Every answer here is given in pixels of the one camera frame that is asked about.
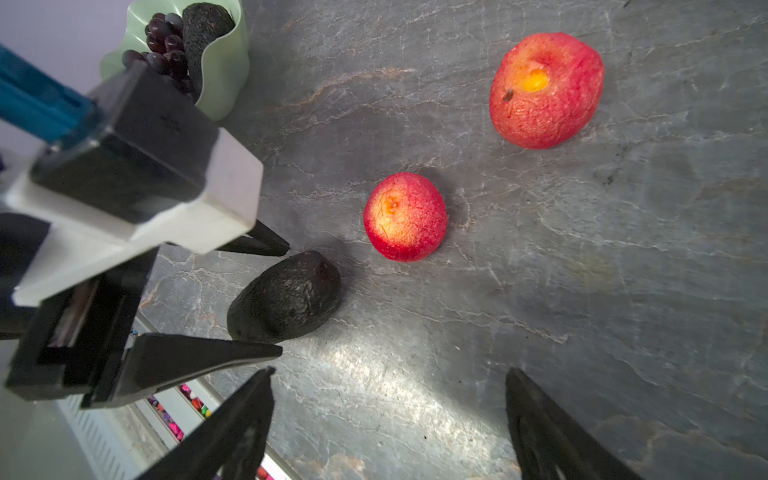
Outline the dark avocado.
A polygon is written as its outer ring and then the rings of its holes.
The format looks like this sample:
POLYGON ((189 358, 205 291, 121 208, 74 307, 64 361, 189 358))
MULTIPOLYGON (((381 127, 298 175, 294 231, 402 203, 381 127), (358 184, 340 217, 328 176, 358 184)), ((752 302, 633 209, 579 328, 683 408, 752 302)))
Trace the dark avocado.
POLYGON ((203 89, 202 55, 219 37, 227 35, 235 22, 221 5, 200 2, 187 6, 182 13, 183 39, 188 71, 196 93, 203 89))
POLYGON ((232 339, 277 344, 324 325, 342 302, 338 268, 306 251, 265 270, 235 298, 227 312, 232 339))

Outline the dark purple grape bunch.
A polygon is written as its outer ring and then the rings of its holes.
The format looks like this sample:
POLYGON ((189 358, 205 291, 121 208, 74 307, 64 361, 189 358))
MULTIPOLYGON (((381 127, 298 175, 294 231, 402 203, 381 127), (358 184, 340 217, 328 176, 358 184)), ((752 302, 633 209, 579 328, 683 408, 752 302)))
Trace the dark purple grape bunch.
POLYGON ((125 69, 143 62, 163 81, 196 102, 199 94, 193 85, 183 38, 183 19, 177 13, 155 13, 145 25, 146 51, 128 49, 121 55, 125 69))

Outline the small red peach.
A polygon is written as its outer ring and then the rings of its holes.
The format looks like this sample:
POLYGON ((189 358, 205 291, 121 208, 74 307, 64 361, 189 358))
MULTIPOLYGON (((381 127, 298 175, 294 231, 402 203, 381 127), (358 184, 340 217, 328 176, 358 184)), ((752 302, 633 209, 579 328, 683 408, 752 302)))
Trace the small red peach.
POLYGON ((401 263, 431 255, 447 232, 444 199, 427 178, 400 172, 381 181, 363 210, 363 225, 373 247, 401 263))

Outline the large red peach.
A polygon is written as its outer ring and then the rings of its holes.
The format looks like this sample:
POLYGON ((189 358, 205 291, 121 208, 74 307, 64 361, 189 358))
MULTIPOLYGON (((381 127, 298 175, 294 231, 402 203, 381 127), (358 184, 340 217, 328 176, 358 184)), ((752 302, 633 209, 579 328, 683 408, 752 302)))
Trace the large red peach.
POLYGON ((490 89, 492 124, 505 140, 549 149, 592 119, 604 88, 600 54, 561 32, 536 33, 507 52, 490 89))

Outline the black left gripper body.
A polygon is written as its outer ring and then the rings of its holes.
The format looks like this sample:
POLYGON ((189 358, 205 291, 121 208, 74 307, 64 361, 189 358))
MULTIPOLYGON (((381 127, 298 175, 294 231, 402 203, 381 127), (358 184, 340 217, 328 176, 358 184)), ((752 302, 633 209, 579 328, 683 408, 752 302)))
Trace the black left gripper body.
POLYGON ((25 400, 90 394, 119 363, 158 251, 152 249, 70 287, 37 307, 11 295, 48 233, 31 217, 1 216, 1 337, 18 347, 5 378, 25 400))

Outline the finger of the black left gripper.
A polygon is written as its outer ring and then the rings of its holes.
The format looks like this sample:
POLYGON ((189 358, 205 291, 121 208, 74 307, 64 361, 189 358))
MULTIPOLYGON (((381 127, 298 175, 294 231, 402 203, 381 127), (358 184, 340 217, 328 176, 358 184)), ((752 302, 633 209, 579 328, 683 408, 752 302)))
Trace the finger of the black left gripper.
POLYGON ((254 227, 227 244, 218 247, 217 251, 239 253, 257 256, 282 257, 290 249, 290 244, 257 220, 254 227))
POLYGON ((105 370, 80 403, 83 410, 116 408, 233 366, 280 357, 279 345, 147 333, 108 357, 105 370))

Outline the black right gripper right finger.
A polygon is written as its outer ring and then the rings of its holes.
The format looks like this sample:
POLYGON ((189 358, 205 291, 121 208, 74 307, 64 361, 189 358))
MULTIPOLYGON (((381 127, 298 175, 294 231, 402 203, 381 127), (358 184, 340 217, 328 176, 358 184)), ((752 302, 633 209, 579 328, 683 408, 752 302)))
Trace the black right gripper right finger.
POLYGON ((522 479, 641 479, 524 371, 510 369, 505 388, 508 429, 522 479))

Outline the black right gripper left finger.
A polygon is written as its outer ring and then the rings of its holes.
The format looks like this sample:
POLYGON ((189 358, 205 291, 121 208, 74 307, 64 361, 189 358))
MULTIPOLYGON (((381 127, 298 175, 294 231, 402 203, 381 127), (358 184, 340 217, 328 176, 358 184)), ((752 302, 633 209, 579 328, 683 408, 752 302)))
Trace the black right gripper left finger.
POLYGON ((143 479, 255 479, 275 407, 271 377, 257 371, 213 415, 144 472, 143 479))

